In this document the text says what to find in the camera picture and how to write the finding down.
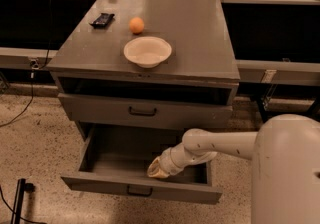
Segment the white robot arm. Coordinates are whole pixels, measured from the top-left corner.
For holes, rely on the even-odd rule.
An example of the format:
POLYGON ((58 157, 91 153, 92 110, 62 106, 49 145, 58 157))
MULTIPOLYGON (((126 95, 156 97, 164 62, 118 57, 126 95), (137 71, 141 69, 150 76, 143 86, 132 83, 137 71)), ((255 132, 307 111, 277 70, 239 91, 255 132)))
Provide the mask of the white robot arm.
POLYGON ((284 114, 257 132, 190 129, 150 164, 167 178, 224 153, 252 162, 251 224, 320 224, 320 123, 284 114))

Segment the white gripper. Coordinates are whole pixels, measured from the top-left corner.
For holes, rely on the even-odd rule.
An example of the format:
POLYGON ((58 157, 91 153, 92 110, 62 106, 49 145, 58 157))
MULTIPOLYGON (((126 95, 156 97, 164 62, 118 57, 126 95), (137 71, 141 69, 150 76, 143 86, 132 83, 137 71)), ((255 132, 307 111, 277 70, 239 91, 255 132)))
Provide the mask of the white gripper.
POLYGON ((148 168, 150 178, 165 179, 184 170, 184 150, 168 148, 157 156, 148 168))

